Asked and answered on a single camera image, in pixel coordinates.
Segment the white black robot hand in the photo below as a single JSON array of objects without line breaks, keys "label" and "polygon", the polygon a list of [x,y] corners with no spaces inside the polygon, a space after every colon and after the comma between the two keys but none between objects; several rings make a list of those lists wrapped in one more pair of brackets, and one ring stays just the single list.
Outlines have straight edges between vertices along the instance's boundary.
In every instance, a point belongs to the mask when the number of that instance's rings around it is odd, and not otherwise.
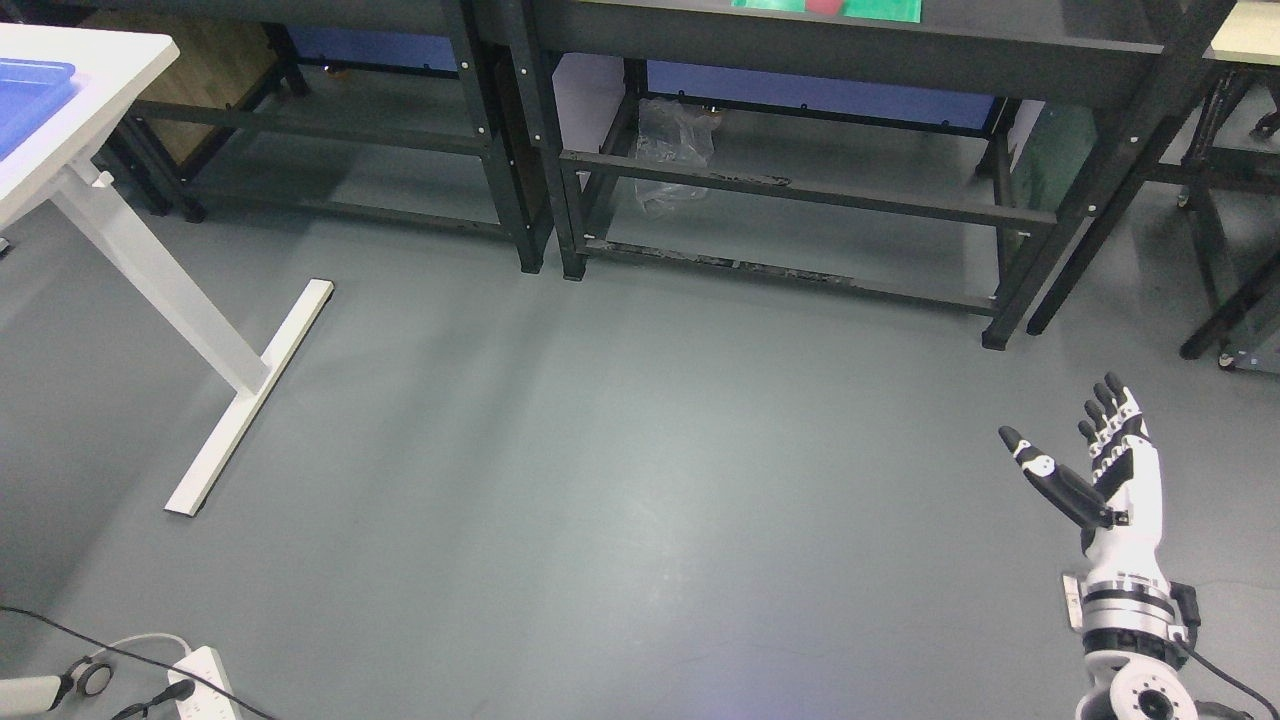
[{"label": "white black robot hand", "polygon": [[1011,427],[998,437],[1023,477],[1082,530],[1087,579],[1142,583],[1167,593],[1157,550],[1164,538],[1164,474],[1146,415],[1116,373],[1094,384],[1076,428],[1085,439],[1088,474],[1036,447]]}]

